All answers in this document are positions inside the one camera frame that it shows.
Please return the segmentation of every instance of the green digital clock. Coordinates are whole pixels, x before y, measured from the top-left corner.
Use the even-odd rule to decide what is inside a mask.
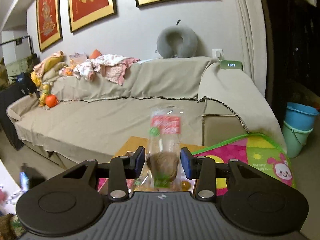
[[[241,69],[243,70],[242,63],[240,61],[222,60],[220,63],[222,69]]]

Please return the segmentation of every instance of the sofa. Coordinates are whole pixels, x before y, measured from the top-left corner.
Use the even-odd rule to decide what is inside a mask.
[[[228,86],[235,82],[232,91]],[[251,79],[241,70],[220,69],[209,57],[135,63],[123,86],[99,74],[93,82],[60,77],[51,93],[60,101],[57,106],[45,110],[35,95],[25,96],[8,107],[7,115],[28,147],[66,168],[86,159],[108,162],[129,137],[148,138],[152,111],[168,106],[183,112],[183,143],[211,146],[248,132],[283,142]]]

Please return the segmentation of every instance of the beige curtain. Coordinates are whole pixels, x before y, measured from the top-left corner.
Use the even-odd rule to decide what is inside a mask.
[[[267,42],[261,0],[236,0],[244,54],[244,72],[265,96]]]

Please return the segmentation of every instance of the silver screw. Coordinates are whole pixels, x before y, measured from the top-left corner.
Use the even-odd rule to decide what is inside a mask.
[[[214,196],[214,193],[211,190],[201,190],[198,195],[200,198],[211,198]]]
[[[110,195],[113,198],[122,198],[125,196],[125,192],[123,190],[114,190]]]

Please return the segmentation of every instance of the wall socket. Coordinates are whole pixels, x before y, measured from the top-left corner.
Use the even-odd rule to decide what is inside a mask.
[[[223,60],[223,49],[213,49],[212,57],[218,58],[219,60]]]

